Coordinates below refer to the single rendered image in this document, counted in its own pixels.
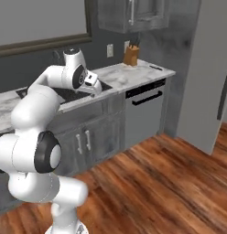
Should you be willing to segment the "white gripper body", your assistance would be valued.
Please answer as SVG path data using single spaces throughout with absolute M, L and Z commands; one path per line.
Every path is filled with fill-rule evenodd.
M 91 95 L 99 95 L 102 92 L 102 90 L 102 84 L 99 80 L 97 80 L 94 85 L 87 85 L 86 83 L 83 83 L 78 88 L 78 91 L 86 92 Z

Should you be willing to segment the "wooden knife block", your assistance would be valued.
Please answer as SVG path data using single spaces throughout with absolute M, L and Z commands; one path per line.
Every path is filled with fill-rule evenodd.
M 125 65 L 136 66 L 139 54 L 139 38 L 134 38 L 129 41 L 129 45 L 125 49 L 123 63 Z

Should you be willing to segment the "grey fridge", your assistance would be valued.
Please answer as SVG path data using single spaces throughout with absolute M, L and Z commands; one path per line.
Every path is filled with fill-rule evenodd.
M 178 136 L 211 154 L 222 119 L 217 120 L 227 75 L 227 0 L 201 0 L 189 61 Z M 227 96 L 222 117 L 227 106 Z

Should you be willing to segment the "dark sink basin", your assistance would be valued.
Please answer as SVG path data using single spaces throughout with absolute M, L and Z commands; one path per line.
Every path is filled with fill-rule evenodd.
M 59 95 L 59 102 L 61 104 L 76 101 L 89 96 L 89 93 L 83 91 L 79 91 L 78 93 L 76 93 L 74 90 L 65 90 L 59 88 L 54 88 L 53 90 Z M 23 99 L 27 95 L 27 87 L 25 87 L 24 89 L 17 90 L 16 94 L 21 99 Z

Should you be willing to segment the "grey false drawer front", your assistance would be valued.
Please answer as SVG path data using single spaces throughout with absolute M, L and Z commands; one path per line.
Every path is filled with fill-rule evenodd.
M 58 114 L 48 125 L 48 130 L 61 133 L 83 123 L 114 114 L 124 108 L 124 96 L 114 95 L 104 100 L 84 105 L 69 112 Z

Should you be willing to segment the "dark sink tap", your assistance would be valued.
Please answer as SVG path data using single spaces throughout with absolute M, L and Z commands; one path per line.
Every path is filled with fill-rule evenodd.
M 55 65 L 59 66 L 65 65 L 64 57 L 57 50 L 52 51 L 52 57 Z

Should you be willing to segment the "grey base cupboard door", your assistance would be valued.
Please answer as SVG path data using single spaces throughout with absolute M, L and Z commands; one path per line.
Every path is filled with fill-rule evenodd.
M 81 136 L 80 129 L 73 129 L 57 135 L 61 146 L 62 156 L 55 173 L 59 176 L 73 176 L 84 166 L 84 150 L 78 151 L 76 134 Z
M 102 117 L 84 125 L 83 135 L 89 167 L 100 163 L 119 149 L 119 126 L 120 120 L 116 115 Z M 90 131 L 91 151 L 86 146 L 86 130 Z

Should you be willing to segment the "grey dishwasher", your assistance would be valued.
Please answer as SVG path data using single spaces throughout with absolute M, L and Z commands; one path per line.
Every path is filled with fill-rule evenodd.
M 125 93 L 125 148 L 155 135 L 159 130 L 164 88 L 166 80 L 157 80 L 140 87 L 128 90 Z M 134 106 L 132 101 L 140 101 L 144 98 L 162 91 L 163 95 Z

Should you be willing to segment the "dark framed window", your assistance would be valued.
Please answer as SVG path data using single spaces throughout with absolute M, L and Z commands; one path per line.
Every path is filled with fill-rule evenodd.
M 0 0 L 0 57 L 92 40 L 92 0 Z

